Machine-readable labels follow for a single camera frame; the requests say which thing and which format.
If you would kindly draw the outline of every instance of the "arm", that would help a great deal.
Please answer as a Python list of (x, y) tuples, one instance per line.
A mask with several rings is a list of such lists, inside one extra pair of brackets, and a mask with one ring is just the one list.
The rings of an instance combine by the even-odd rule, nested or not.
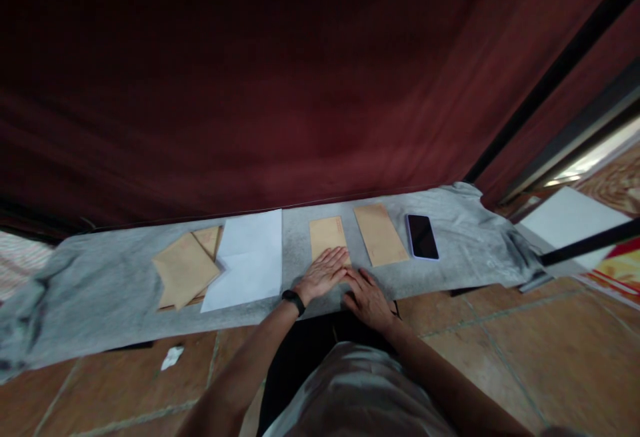
[(425, 344), (402, 320), (395, 318), (371, 275), (348, 270), (352, 295), (345, 304), (366, 325), (380, 332), (399, 354), (400, 363), (446, 413), (462, 435), (531, 433), (476, 387), (458, 369)]
[[(327, 249), (314, 261), (293, 290), (305, 307), (329, 292), (344, 276), (349, 253), (345, 247)], [(267, 376), (278, 347), (298, 318), (298, 308), (286, 300), (263, 320), (230, 363), (200, 398), (178, 435), (237, 436), (260, 383)]]

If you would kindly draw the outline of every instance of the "black phone screen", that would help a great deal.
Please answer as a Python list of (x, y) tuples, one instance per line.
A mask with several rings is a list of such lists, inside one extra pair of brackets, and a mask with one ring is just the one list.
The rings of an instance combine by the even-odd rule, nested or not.
[(418, 258), (439, 259), (438, 248), (435, 246), (431, 221), (427, 216), (407, 215), (409, 237), (413, 256)]

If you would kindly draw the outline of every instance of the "striped cloth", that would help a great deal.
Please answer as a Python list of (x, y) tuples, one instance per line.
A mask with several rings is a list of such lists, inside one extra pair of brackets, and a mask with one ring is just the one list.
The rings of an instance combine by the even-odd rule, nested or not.
[(0, 232), (0, 302), (14, 295), (41, 270), (53, 249), (41, 242)]

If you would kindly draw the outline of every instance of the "white paper scrap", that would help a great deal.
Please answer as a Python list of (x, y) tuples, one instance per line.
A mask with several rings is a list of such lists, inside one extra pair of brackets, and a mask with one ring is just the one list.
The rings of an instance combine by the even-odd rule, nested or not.
[(225, 272), (209, 285), (200, 312), (280, 294), (282, 209), (227, 219), (218, 262)]
[(171, 347), (167, 352), (167, 356), (162, 361), (162, 365), (160, 366), (160, 371), (162, 372), (164, 369), (175, 365), (178, 361), (182, 353), (185, 351), (185, 348), (182, 346)]

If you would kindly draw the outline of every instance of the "person's left hand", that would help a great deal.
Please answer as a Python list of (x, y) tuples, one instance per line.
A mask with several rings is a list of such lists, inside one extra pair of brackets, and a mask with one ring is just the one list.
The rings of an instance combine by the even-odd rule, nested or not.
[(313, 261), (305, 276), (293, 288), (306, 306), (316, 297), (329, 292), (345, 276), (344, 264), (349, 257), (346, 247), (325, 250)]

